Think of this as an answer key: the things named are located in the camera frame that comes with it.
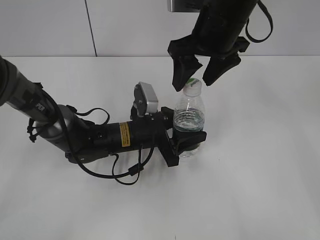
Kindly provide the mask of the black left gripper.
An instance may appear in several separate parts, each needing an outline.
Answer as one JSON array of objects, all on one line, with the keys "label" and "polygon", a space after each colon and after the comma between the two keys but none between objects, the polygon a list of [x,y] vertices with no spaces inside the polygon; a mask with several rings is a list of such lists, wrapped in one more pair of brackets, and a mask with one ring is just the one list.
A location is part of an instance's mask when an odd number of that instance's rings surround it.
[{"label": "black left gripper", "polygon": [[167,130],[173,128],[174,110],[163,106],[161,111],[138,117],[132,107],[130,121],[106,124],[94,130],[93,144],[109,153],[123,153],[152,147],[158,148],[168,167],[179,164],[179,157],[194,156],[207,138],[205,131]]}]

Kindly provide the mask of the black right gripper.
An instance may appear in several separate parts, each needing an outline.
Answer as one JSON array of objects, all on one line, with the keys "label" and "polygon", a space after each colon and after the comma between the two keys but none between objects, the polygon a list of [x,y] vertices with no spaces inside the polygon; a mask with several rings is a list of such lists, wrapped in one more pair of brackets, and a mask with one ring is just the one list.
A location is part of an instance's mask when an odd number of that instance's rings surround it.
[{"label": "black right gripper", "polygon": [[167,49],[173,58],[172,85],[177,92],[203,66],[194,55],[211,57],[202,77],[207,87],[240,64],[237,52],[244,53],[250,45],[240,34],[257,3],[256,0],[202,2],[191,34],[172,40]]}]

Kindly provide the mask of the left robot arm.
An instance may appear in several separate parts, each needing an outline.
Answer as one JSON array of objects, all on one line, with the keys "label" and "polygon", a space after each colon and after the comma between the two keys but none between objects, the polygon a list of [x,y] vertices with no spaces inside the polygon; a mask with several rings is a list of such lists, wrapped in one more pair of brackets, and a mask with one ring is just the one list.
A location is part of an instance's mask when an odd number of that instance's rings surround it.
[{"label": "left robot arm", "polygon": [[193,132],[173,128],[174,111],[158,108],[153,87],[139,82],[134,88],[134,102],[127,122],[95,124],[69,105],[54,106],[40,83],[29,81],[11,62],[0,61],[0,102],[8,104],[29,118],[27,132],[32,142],[41,137],[65,153],[73,164],[83,164],[112,154],[138,149],[158,148],[166,164],[179,164],[182,152],[204,142],[203,130]]}]

